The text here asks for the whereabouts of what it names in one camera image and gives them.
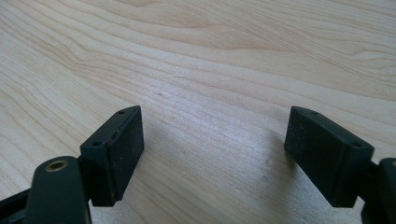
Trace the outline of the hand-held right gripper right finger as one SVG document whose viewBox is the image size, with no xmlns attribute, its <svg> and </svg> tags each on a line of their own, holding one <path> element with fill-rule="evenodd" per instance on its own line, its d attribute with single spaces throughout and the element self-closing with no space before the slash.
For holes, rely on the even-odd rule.
<svg viewBox="0 0 396 224">
<path fill-rule="evenodd" d="M 285 151 L 333 207 L 351 207 L 374 147 L 319 112 L 290 109 Z"/>
</svg>

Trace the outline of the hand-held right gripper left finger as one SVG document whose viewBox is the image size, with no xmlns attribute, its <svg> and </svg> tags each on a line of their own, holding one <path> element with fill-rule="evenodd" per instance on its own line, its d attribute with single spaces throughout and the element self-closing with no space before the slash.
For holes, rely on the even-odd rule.
<svg viewBox="0 0 396 224">
<path fill-rule="evenodd" d="M 139 105 L 116 112 L 80 146 L 93 206 L 110 207 L 122 199 L 143 151 Z"/>
</svg>

